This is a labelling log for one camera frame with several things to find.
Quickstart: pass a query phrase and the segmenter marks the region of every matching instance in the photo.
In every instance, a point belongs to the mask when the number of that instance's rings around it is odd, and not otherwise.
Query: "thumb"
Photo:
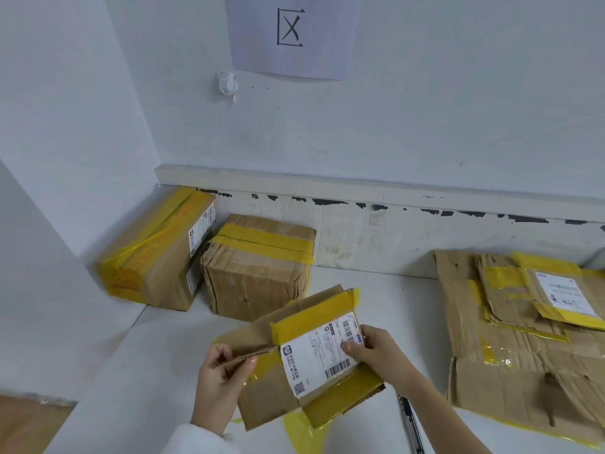
[[[244,387],[244,384],[246,384],[246,381],[254,371],[255,367],[256,357],[251,357],[247,359],[244,363],[239,366],[237,370],[235,370],[233,376],[231,376],[231,379],[229,380],[229,387],[237,389],[239,393]]]
[[[366,349],[364,346],[360,344],[350,343],[348,341],[344,341],[341,343],[341,349],[346,353],[349,357],[353,357],[357,361],[366,362],[370,358],[371,349]]]

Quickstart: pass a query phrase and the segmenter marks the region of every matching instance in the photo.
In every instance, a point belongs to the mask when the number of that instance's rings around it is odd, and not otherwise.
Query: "white label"
[[[189,285],[189,291],[193,295],[195,289],[200,284],[201,279],[201,264],[199,261],[194,261],[189,270],[187,271],[187,285]]]
[[[536,272],[538,282],[542,285],[542,290],[557,309],[571,311],[590,315],[599,318],[588,304],[588,300],[582,294],[575,280],[558,275],[544,274]]]
[[[352,312],[282,344],[281,360],[294,396],[313,392],[357,364],[341,349],[344,341],[363,344]]]
[[[193,228],[189,230],[189,256],[193,256],[200,247],[201,241],[204,240],[204,237],[210,231],[215,219],[216,201],[212,202],[212,205],[206,209],[204,214],[200,216],[200,219],[193,225]]]

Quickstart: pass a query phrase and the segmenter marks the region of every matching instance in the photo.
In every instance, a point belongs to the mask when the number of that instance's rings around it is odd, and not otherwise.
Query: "white sleeve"
[[[182,424],[174,430],[162,454],[241,454],[241,451],[204,428]]]

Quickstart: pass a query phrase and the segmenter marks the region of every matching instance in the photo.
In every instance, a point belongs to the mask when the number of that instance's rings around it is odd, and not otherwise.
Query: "hand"
[[[419,371],[399,349],[389,332],[369,325],[360,325],[360,327],[361,332],[367,338],[366,347],[344,341],[341,344],[343,351],[355,360],[372,367],[399,393],[408,394],[410,386],[420,375]]]
[[[221,436],[229,424],[237,399],[256,366],[256,357],[249,358],[227,379],[224,366],[233,358],[226,344],[213,344],[201,365],[195,391],[191,423]]]

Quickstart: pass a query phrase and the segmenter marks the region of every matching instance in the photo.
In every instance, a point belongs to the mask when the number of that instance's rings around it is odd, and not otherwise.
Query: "forearm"
[[[408,398],[436,454],[490,454],[434,385],[417,372],[395,386]]]

